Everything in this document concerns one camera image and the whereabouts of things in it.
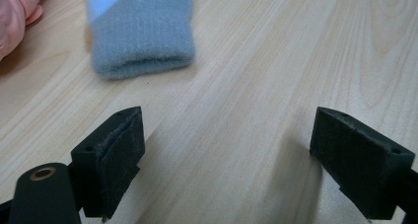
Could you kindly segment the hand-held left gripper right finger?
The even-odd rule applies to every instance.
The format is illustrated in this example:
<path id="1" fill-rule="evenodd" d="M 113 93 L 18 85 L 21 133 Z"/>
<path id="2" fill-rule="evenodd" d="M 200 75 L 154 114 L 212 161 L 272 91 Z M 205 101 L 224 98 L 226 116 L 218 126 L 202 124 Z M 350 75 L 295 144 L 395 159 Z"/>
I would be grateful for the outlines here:
<path id="1" fill-rule="evenodd" d="M 313 155 L 368 219 L 389 220 L 396 208 L 416 218 L 415 154 L 355 117 L 316 109 Z"/>

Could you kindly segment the pink and grey work glove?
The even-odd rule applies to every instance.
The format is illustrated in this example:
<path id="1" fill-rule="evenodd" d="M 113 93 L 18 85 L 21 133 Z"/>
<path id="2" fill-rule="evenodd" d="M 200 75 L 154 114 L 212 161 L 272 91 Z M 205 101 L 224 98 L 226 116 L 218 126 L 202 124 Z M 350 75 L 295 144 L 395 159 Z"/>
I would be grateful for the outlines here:
<path id="1" fill-rule="evenodd" d="M 26 26 L 42 13 L 40 0 L 0 0 L 0 61 L 19 45 Z"/>

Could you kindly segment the blue knit glove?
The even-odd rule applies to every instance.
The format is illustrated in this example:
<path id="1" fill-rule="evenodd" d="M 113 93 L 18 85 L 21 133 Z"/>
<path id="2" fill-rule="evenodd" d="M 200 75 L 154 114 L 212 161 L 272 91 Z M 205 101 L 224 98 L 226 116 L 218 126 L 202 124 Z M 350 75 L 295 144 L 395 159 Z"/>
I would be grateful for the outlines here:
<path id="1" fill-rule="evenodd" d="M 193 0 L 86 0 L 94 71 L 125 79 L 189 65 Z"/>

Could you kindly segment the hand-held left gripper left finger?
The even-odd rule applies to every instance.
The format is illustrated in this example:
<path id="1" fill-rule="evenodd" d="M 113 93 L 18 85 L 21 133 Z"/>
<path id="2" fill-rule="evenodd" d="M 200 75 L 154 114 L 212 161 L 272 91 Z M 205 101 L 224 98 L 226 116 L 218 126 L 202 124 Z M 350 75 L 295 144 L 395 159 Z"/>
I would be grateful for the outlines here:
<path id="1" fill-rule="evenodd" d="M 76 203 L 86 216 L 113 216 L 144 154 L 139 107 L 114 113 L 71 151 Z"/>

